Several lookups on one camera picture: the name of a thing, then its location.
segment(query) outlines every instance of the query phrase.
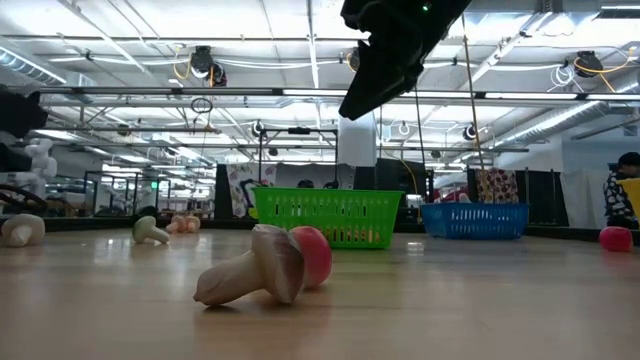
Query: wooden floor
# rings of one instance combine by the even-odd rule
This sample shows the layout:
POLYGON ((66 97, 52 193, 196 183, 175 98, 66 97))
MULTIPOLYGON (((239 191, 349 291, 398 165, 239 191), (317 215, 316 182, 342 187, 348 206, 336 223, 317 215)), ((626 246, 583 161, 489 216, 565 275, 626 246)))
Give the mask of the wooden floor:
POLYGON ((258 292, 191 296, 248 231, 134 245, 128 231, 56 233, 0 249, 0 359, 638 359, 640 258, 563 240, 337 251, 293 307, 258 292))

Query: ceiling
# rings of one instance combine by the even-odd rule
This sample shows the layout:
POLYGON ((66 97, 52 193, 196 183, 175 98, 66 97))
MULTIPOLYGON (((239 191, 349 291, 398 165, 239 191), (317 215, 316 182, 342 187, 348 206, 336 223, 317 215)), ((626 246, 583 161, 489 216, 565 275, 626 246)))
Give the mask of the ceiling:
MULTIPOLYGON (((188 74, 185 62, 194 47, 209 45, 214 58, 224 66, 228 87, 347 89, 354 73, 342 62, 356 46, 357 39, 366 38, 366 34, 344 26, 339 16, 342 1, 338 0, 79 0, 76 1, 79 14, 70 10, 73 7, 70 3, 71 0, 1 1, 0 33, 3 35, 0 47, 66 79, 69 86, 78 85, 77 76, 82 74, 97 86, 206 87, 208 84, 192 75, 187 79, 181 77, 188 74), (308 40, 310 25, 315 44, 308 40), (318 64, 317 78, 315 63, 318 64)), ((474 90, 606 92, 600 77, 583 79, 559 73, 565 59, 573 61, 581 50, 594 51, 605 69, 627 63, 624 68, 607 74, 611 81, 636 71, 637 58, 630 49, 638 44, 640 20, 596 18, 602 5, 596 4, 602 3, 597 1, 566 0, 565 9, 576 9, 567 14, 538 13, 535 11, 538 3, 544 2, 521 0, 501 6, 487 0, 473 2, 466 13, 466 33, 474 90), (526 31, 526 36, 519 35, 522 31, 526 31)), ((458 20, 425 61, 419 90, 468 89, 463 35, 462 22, 458 20)), ((0 68, 0 81, 29 89, 43 85, 6 67, 0 68)), ((124 137, 114 132, 81 131, 72 135, 73 139, 58 136, 59 140, 77 142, 83 139, 87 144, 103 145, 107 142, 139 143, 141 147, 133 149, 98 145, 93 148, 107 152, 108 156, 133 154, 165 164, 174 159, 167 158, 161 151, 145 148, 144 144, 231 147, 256 142, 251 135, 251 126, 257 120, 271 128, 304 126, 320 129, 336 128, 340 121, 338 99, 310 97, 287 101, 292 98, 213 97, 214 110, 203 115, 185 105, 192 99, 188 96, 182 100, 142 96, 96 96, 92 99, 103 100, 112 106, 89 104, 81 110, 78 106, 67 105, 65 101, 69 99, 65 97, 46 97, 44 103, 53 114, 49 127, 80 126, 81 119, 85 122, 90 119, 82 126, 108 128, 128 124, 134 128, 158 128, 158 131, 133 131, 124 137), (140 101, 141 105, 135 108, 122 105, 129 100, 140 101), (166 107, 144 105, 145 101, 148 104, 153 100, 166 100, 166 107), (193 127, 196 119, 197 128, 209 122, 222 130, 222 134, 162 131, 162 128, 183 128, 186 124, 193 127)), ((483 139, 490 143, 551 107, 557 106, 551 106, 549 102, 535 106, 481 102, 476 114, 479 127, 486 132, 483 139)), ((398 147, 419 143, 417 114, 415 104, 410 101, 375 110, 376 120, 383 123, 381 142, 398 147)), ((462 137, 464 128, 473 118, 470 104, 426 100, 421 101, 419 114, 425 146, 473 145, 462 137)), ((272 145, 313 147, 327 145, 326 140, 317 136, 301 139, 300 136, 281 135, 272 140, 272 145)), ((451 159, 459 154, 453 150, 451 159)), ((253 150, 203 148, 196 151, 213 162, 256 158, 253 150)), ((384 156, 400 155, 421 161, 418 151, 407 150, 402 154, 388 151, 384 156)), ((333 156, 331 149, 283 149, 270 159, 328 162, 333 156)))

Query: person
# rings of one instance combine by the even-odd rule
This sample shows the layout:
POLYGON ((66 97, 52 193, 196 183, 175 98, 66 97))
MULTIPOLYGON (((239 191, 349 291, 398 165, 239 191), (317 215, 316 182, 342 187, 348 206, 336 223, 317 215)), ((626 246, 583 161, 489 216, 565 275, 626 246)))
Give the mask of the person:
POLYGON ((622 186, 618 185, 618 180, 632 179, 638 176, 640 176, 640 154, 630 152, 622 155, 618 160, 618 169, 612 172, 604 183, 607 226, 638 229, 638 221, 629 196, 622 186))

